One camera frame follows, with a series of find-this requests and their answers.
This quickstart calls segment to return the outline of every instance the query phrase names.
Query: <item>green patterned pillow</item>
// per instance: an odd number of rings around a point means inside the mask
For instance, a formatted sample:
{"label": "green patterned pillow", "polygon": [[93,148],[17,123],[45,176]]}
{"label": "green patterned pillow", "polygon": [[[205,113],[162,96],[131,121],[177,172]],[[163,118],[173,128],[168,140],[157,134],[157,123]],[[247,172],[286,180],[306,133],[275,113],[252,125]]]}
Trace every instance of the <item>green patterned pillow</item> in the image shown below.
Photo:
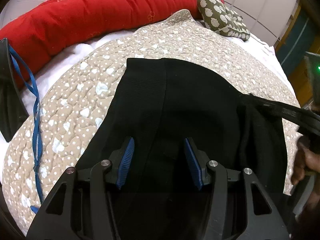
{"label": "green patterned pillow", "polygon": [[242,18],[226,7],[220,0],[198,0],[198,9],[208,29],[229,37],[247,41],[250,31],[242,22]]}

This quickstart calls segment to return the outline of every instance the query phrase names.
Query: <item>red pillowcase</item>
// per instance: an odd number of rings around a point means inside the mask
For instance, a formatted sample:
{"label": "red pillowcase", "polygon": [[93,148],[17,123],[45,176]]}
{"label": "red pillowcase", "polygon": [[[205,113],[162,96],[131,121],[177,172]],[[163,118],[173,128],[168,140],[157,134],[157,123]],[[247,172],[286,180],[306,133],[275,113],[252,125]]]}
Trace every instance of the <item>red pillowcase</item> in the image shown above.
{"label": "red pillowcase", "polygon": [[[9,44],[37,73],[50,59],[72,44],[123,29],[137,28],[188,9],[201,19],[197,0],[48,0],[8,23],[0,39]],[[27,72],[21,68],[25,80]],[[22,80],[16,75],[18,87]]]}

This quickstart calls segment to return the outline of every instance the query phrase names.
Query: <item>white wall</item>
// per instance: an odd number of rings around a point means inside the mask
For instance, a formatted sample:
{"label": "white wall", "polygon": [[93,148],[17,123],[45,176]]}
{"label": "white wall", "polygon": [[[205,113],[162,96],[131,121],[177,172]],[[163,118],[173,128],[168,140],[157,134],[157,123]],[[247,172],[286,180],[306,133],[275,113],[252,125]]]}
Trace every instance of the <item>white wall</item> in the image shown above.
{"label": "white wall", "polygon": [[297,0],[225,0],[226,5],[243,17],[249,30],[273,46],[287,28]]}

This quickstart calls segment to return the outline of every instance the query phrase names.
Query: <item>blue rope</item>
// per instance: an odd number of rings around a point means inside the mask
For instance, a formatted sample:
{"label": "blue rope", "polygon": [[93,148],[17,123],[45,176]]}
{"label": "blue rope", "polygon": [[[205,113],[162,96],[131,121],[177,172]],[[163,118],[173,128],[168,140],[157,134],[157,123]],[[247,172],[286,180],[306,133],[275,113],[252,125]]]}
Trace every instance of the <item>blue rope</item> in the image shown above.
{"label": "blue rope", "polygon": [[30,209],[33,211],[34,214],[37,214],[39,211],[39,208],[36,206],[30,206]]}
{"label": "blue rope", "polygon": [[[33,119],[34,119],[34,124],[35,124],[35,127],[33,129],[33,135],[32,135],[32,150],[33,150],[33,157],[35,160],[35,166],[33,166],[33,170],[35,171],[35,175],[36,175],[36,189],[37,189],[37,192],[39,195],[40,203],[42,204],[43,194],[42,194],[41,183],[40,183],[40,179],[39,179],[39,167],[40,167],[40,161],[41,161],[41,156],[42,156],[42,139],[41,139],[41,134],[40,134],[40,111],[39,111],[40,110],[40,96],[39,96],[38,87],[36,84],[35,77],[33,76],[33,73],[30,70],[30,68],[28,67],[28,65],[23,61],[23,59],[18,55],[18,53],[15,52],[15,50],[10,45],[9,45],[9,51],[10,51],[10,56],[11,56],[13,66],[14,66],[16,72],[22,78],[22,80],[24,81],[25,85],[30,90],[30,92],[36,96],[36,101],[33,105]],[[28,71],[32,86],[30,86],[23,79],[16,59],[18,61],[20,61],[23,64],[23,66],[25,67],[25,69]]]}

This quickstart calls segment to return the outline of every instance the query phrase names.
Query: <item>polka dot blanket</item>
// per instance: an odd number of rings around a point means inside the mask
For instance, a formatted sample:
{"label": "polka dot blanket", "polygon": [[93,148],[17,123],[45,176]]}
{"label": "polka dot blanket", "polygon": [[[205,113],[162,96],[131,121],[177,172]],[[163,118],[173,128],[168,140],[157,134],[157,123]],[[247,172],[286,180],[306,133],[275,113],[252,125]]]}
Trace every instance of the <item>polka dot blanket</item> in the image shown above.
{"label": "polka dot blanket", "polygon": [[[262,63],[235,43],[199,26],[188,10],[181,10],[132,36],[102,45],[51,87],[40,110],[44,150],[39,176],[44,197],[64,170],[76,165],[101,125],[129,57],[191,61],[217,72],[242,93],[298,106],[286,85]],[[298,134],[296,125],[288,121],[283,125],[288,150],[284,192],[288,193]],[[33,171],[33,128],[30,116],[10,142],[3,169],[4,198],[24,234],[35,216],[30,205],[40,206]]]}

